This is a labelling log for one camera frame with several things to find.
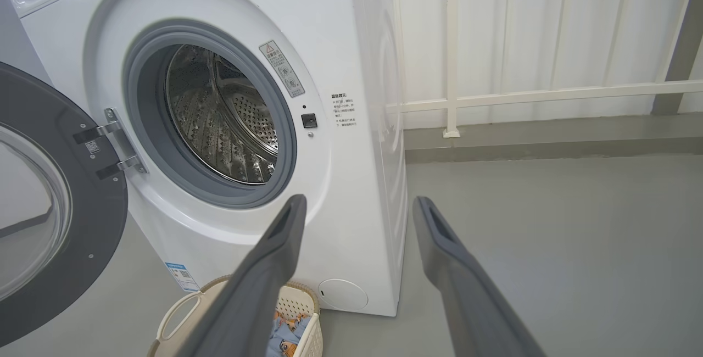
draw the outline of wall baseboard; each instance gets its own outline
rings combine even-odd
[[[645,155],[702,155],[703,113],[620,116],[404,131],[407,164]]]

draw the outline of warning sticker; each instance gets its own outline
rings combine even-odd
[[[332,95],[334,107],[334,123],[337,126],[356,126],[356,109],[354,99],[347,97],[346,93]]]
[[[164,262],[164,264],[166,264],[166,267],[171,271],[171,274],[183,291],[195,292],[200,290],[200,287],[198,287],[196,281],[193,280],[191,274],[188,273],[188,269],[186,269],[185,265],[171,264],[169,262]]]
[[[293,71],[288,59],[283,56],[283,52],[281,52],[278,48],[276,42],[271,40],[266,44],[261,45],[259,49],[261,50],[261,53],[264,54],[266,59],[269,60],[271,66],[276,69],[276,74],[281,77],[281,81],[283,81],[283,84],[286,85],[288,94],[291,95],[291,97],[296,97],[299,94],[305,93],[305,89],[303,89],[303,86],[300,84],[298,76]]]

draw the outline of laundry basket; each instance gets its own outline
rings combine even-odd
[[[151,345],[147,357],[173,357],[185,342],[188,334],[203,317],[206,310],[213,303],[219,292],[224,288],[229,276],[219,277],[206,284],[200,291],[193,292],[181,298],[166,312],[156,340]],[[196,304],[169,334],[165,334],[166,325],[176,314],[178,309],[192,299],[197,299]],[[300,338],[298,347],[293,357],[322,357],[322,329],[320,328],[320,306],[314,292],[308,287],[290,282],[281,287],[278,293],[276,310],[281,312],[286,320],[295,319],[299,314],[309,315],[310,321]]]

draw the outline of gray floor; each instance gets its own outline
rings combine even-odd
[[[418,164],[408,177],[548,355],[700,355],[703,157]],[[77,304],[0,355],[144,355],[182,294],[131,222]],[[330,357],[454,355],[412,222],[398,316],[321,322]]]

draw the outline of open door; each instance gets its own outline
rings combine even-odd
[[[134,162],[105,136],[119,126],[0,63],[0,347],[75,302],[115,253]]]

